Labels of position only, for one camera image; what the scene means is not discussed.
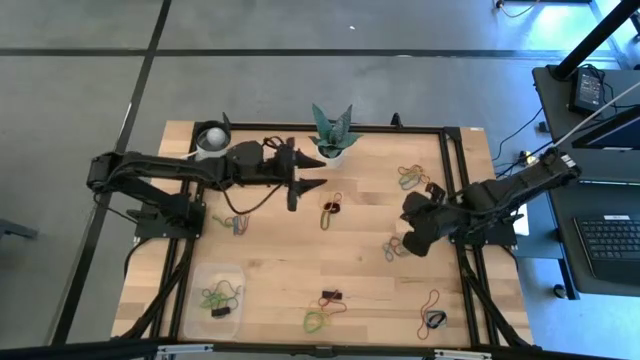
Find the white ball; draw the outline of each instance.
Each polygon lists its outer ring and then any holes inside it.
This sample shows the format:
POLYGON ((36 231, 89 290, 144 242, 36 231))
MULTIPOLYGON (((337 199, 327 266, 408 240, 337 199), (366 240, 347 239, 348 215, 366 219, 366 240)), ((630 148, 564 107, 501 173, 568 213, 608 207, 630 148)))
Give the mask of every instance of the white ball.
POLYGON ((207 130, 207 142, 216 149, 222 149, 227 141, 227 134, 220 128, 207 130))

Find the succulent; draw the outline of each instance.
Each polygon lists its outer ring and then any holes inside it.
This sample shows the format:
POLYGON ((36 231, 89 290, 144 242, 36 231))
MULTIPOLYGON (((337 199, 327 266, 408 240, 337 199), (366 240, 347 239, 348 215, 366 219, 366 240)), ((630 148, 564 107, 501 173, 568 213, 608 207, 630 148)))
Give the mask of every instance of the succulent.
POLYGON ((313 104, 313 117, 316 120, 316 127, 318 128, 318 135, 309 136, 311 141, 318 147, 320 153, 328 158, 334 158, 340 155, 344 149, 353 145, 356 140, 362 135, 349 132, 349 125, 351 125, 351 108, 353 105, 349 105, 347 111, 340 115, 335 124, 331 122, 324 115, 322 110, 313 104))

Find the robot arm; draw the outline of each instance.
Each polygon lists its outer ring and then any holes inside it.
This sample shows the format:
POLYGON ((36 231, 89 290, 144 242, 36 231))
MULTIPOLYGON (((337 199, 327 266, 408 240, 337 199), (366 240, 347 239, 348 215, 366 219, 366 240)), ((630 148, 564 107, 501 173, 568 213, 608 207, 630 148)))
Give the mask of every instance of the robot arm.
POLYGON ((405 234, 403 246, 426 256, 430 245, 443 236, 462 244, 484 244, 486 231, 507 221, 522 204, 579 175, 580 168, 568 155, 550 148, 537 164, 501 180, 473 183, 450 197, 448 204, 412 192, 402 206, 401 218, 414 231, 405 234))
MULTIPOLYGON (((135 152, 110 152, 93 159, 87 186, 95 194, 122 192, 143 202, 140 211, 127 211, 138 223, 136 236, 198 237, 206 204, 193 201, 188 194, 167 194, 140 177, 188 180, 222 192, 233 184, 274 185, 267 198, 284 185, 288 187, 287 208, 295 211, 298 197, 326 180, 296 180, 296 166, 317 168, 325 163, 304 155, 300 150, 295 151, 294 145, 293 138, 286 142, 277 137, 267 138, 262 145, 257 141, 247 141, 232 147, 223 157, 196 162, 135 152), (275 150, 273 157, 264 159, 264 146, 275 150)), ((232 207, 226 193, 225 198, 232 207)))

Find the desk leg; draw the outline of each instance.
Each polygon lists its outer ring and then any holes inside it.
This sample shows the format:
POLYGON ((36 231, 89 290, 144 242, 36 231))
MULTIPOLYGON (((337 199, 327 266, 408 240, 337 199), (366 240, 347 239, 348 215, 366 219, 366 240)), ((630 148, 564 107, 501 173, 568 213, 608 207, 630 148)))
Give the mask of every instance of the desk leg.
POLYGON ((562 273, 562 281, 564 283, 564 291, 566 294, 566 299, 580 300, 580 295, 578 293, 578 290, 573 284, 573 278, 571 277, 571 272, 569 271, 569 264, 567 264, 567 260, 564 258, 558 259, 558 265, 560 265, 560 273, 562 273))

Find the wooden tabletop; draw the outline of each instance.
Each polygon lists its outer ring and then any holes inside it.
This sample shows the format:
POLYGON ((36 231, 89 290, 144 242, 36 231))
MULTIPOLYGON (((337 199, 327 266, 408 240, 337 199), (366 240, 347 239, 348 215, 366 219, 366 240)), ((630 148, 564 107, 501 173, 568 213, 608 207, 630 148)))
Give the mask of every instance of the wooden tabletop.
MULTIPOLYGON (((193 129, 190 121, 167 122, 159 155, 179 157, 188 152, 193 129)), ((487 140, 482 129, 463 128, 462 143, 470 180, 492 178, 487 140)), ((312 133, 234 131, 232 143, 261 140, 265 136, 295 137, 296 147, 315 156, 308 136, 312 133)), ((456 187, 460 188, 453 144, 450 145, 456 187)), ((200 264, 240 266, 246 277, 242 322, 235 340, 246 343, 336 344, 386 346, 469 346, 467 320, 454 247, 445 239, 434 243, 424 258, 385 259, 382 245, 392 235, 402 237, 410 229, 398 217, 407 191, 398 185, 398 166, 420 164, 431 181, 446 188, 436 135, 367 133, 348 149, 340 169, 299 170, 303 178, 328 182, 305 194, 296 212, 287 211, 286 191, 279 190, 251 214, 249 227, 234 236, 212 219, 232 215, 222 195, 207 190, 207 215, 202 237, 196 241, 190 285, 200 264), (335 192, 343 195, 341 212, 331 216, 327 231, 319 227, 321 204, 335 192), (348 311, 331 317, 331 324, 313 334, 302 327, 310 303, 322 290, 339 289, 348 311), (448 315, 445 328, 432 330, 420 340, 419 309, 430 290, 440 299, 433 309, 448 315)), ((169 193, 180 183, 154 180, 169 193)), ((417 187, 422 191, 424 186, 417 187)), ((270 191, 264 186, 232 187, 229 196, 238 209, 257 204, 270 191)), ((155 296, 168 241, 151 240, 132 256, 125 280, 113 335, 125 332, 155 296)), ((518 273, 513 259, 499 247, 484 249, 491 295, 521 337, 531 341, 518 273)), ((163 332, 173 309, 165 309, 163 332)), ((482 307, 476 299, 481 340, 487 341, 482 307)), ((188 310, 183 312, 183 319, 188 310)), ((202 311, 202 322, 210 315, 202 311)), ((182 324, 180 338, 187 338, 182 324)))

